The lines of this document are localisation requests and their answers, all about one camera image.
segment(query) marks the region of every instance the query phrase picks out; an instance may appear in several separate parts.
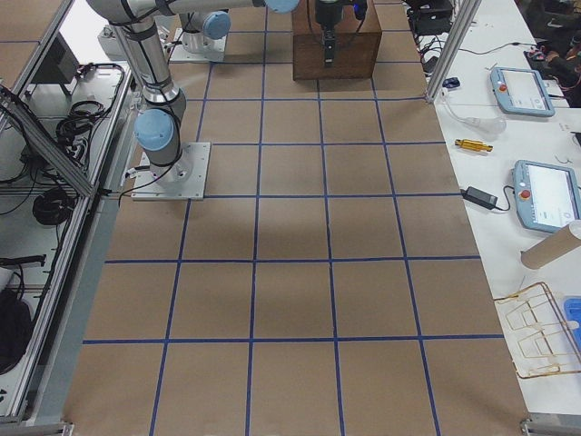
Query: blue digital device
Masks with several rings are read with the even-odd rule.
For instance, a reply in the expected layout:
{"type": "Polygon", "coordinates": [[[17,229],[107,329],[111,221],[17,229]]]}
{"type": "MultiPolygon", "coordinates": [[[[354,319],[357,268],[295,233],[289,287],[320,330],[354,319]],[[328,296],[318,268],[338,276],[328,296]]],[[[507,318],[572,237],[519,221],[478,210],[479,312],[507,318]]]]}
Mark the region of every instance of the blue digital device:
{"type": "Polygon", "coordinates": [[[494,67],[490,72],[490,81],[502,112],[533,116],[555,114],[555,108],[538,71],[494,67]]]}
{"type": "Polygon", "coordinates": [[[554,233],[581,216],[581,197],[571,168],[517,161],[513,182],[518,218],[527,229],[554,233]]]}

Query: black backpack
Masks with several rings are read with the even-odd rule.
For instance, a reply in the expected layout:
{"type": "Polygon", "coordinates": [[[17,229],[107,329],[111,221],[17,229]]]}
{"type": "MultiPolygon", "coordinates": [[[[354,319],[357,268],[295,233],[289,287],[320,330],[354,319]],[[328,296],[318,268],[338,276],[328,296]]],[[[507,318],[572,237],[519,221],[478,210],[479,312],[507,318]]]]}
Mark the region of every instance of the black backpack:
{"type": "Polygon", "coordinates": [[[33,334],[30,310],[16,292],[0,292],[0,375],[12,370],[25,355],[33,334]]]}

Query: wooden box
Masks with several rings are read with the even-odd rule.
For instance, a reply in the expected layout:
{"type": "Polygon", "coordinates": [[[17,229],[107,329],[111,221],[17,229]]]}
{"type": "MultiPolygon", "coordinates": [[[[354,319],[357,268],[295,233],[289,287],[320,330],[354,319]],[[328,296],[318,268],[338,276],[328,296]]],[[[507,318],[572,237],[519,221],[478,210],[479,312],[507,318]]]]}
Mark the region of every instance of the wooden box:
{"type": "Polygon", "coordinates": [[[344,18],[335,27],[337,49],[333,66],[325,68],[320,25],[315,21],[315,0],[310,0],[309,28],[307,0],[301,0],[292,13],[292,78],[308,79],[368,79],[381,42],[381,25],[373,1],[368,1],[365,23],[353,37],[360,21],[351,6],[344,7],[344,18]]]}

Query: wire rack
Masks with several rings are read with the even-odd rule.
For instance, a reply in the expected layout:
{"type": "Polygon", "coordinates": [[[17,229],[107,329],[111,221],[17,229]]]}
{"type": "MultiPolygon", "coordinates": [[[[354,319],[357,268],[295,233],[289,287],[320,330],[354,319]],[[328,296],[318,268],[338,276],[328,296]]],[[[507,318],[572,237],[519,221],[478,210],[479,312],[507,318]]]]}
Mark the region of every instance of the wire rack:
{"type": "Polygon", "coordinates": [[[495,299],[513,363],[521,379],[581,372],[581,351],[574,339],[577,322],[568,321],[560,296],[536,282],[495,299]]]}

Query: white mounting plate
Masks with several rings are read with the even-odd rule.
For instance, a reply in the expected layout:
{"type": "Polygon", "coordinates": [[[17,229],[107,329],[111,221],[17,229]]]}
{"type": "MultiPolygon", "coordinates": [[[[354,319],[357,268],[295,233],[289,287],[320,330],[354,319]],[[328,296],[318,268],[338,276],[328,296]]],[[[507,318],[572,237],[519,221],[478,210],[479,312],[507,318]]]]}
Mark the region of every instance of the white mounting plate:
{"type": "MultiPolygon", "coordinates": [[[[173,41],[182,34],[182,29],[178,27],[175,29],[175,34],[173,36],[173,41]]],[[[186,52],[183,45],[176,45],[172,52],[172,57],[170,58],[170,63],[172,62],[222,62],[224,60],[224,52],[226,51],[226,38],[224,36],[222,39],[212,41],[212,45],[208,45],[209,48],[199,53],[186,52]]]]}
{"type": "MultiPolygon", "coordinates": [[[[183,157],[193,163],[192,173],[184,182],[176,182],[171,186],[161,186],[152,183],[144,188],[136,189],[131,196],[134,200],[202,200],[208,174],[210,161],[210,143],[185,143],[183,145],[183,157]]],[[[139,165],[149,165],[149,159],[142,154],[139,165]]],[[[152,174],[144,171],[137,174],[135,186],[145,185],[153,181],[152,174]]]]}

